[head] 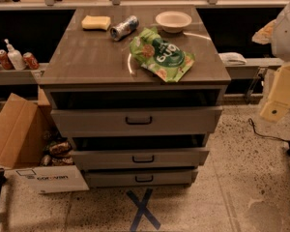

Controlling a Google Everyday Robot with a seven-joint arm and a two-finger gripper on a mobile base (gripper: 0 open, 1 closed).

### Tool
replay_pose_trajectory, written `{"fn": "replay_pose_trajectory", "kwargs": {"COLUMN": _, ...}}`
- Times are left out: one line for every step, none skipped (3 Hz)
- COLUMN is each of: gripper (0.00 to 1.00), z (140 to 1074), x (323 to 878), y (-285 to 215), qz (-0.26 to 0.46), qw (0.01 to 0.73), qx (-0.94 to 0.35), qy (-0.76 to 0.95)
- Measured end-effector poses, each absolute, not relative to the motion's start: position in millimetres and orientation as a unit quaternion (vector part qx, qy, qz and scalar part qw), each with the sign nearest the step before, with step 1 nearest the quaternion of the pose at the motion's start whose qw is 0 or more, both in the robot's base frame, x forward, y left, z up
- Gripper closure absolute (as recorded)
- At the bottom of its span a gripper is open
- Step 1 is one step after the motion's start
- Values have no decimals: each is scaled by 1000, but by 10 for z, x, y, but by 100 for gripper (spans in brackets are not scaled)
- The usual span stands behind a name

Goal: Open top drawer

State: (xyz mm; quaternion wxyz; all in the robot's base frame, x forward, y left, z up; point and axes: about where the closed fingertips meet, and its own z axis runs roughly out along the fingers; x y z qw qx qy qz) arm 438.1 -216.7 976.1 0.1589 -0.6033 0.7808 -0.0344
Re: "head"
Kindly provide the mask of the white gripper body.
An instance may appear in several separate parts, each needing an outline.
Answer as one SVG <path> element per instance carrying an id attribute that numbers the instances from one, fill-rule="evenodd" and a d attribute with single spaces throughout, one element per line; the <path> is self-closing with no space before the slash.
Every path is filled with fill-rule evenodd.
<path id="1" fill-rule="evenodd" d="M 290 63 L 284 63 L 276 70 L 268 102 L 284 109 L 290 108 Z"/>

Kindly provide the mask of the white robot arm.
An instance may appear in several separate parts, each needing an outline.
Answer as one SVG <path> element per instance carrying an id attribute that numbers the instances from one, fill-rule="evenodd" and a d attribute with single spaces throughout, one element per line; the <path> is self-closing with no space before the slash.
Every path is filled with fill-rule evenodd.
<path id="1" fill-rule="evenodd" d="M 260 112 L 263 119 L 277 122 L 290 109 L 290 2 L 275 20 L 257 31 L 252 40 L 270 44 L 272 54 L 284 61 L 275 71 L 272 88 Z"/>

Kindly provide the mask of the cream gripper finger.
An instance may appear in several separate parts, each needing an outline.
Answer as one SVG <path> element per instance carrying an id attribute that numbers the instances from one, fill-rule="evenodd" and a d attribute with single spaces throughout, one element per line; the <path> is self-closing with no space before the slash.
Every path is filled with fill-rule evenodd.
<path id="1" fill-rule="evenodd" d="M 260 116 L 264 120 L 276 123 L 288 113 L 289 109 L 290 105 L 287 103 L 266 99 L 261 108 Z"/>
<path id="2" fill-rule="evenodd" d="M 254 33 L 252 41 L 257 44 L 269 44 L 271 42 L 275 24 L 275 20 L 267 23 L 264 27 Z"/>

